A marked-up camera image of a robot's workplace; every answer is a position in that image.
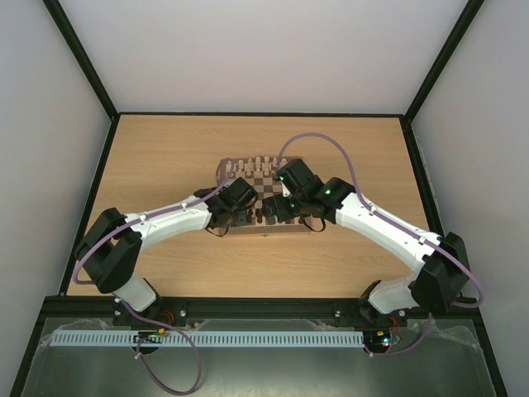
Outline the dark piece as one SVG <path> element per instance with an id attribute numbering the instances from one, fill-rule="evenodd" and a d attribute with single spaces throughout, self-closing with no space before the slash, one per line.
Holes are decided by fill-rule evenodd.
<path id="1" fill-rule="evenodd" d="M 263 222 L 262 212 L 259 209 L 255 210 L 255 221 L 257 223 L 262 223 Z"/>

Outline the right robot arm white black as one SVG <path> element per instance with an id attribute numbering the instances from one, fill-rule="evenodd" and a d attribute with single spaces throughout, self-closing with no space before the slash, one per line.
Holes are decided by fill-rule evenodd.
<path id="1" fill-rule="evenodd" d="M 469 279 L 460 236 L 450 232 L 442 237 L 414 227 L 360 198 L 355 186 L 343 179 L 322 182 L 301 159 L 289 161 L 274 180 L 281 184 L 281 193 L 262 202 L 269 223 L 319 218 L 369 238 L 411 270 L 395 280 L 377 280 L 364 292 L 360 313 L 366 322 L 380 323 L 389 313 L 415 307 L 444 314 L 455 305 Z"/>

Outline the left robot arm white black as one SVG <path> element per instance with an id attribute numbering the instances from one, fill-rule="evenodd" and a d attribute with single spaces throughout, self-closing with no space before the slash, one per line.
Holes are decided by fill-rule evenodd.
<path id="1" fill-rule="evenodd" d="M 102 294 L 113 294 L 141 313 L 159 295 L 135 271 L 140 254 L 151 246 L 186 232 L 229 228 L 237 215 L 257 199 L 256 191 L 238 178 L 215 189 L 200 189 L 186 199 L 143 213 L 103 211 L 74 249 L 77 261 L 73 281 L 87 283 Z"/>

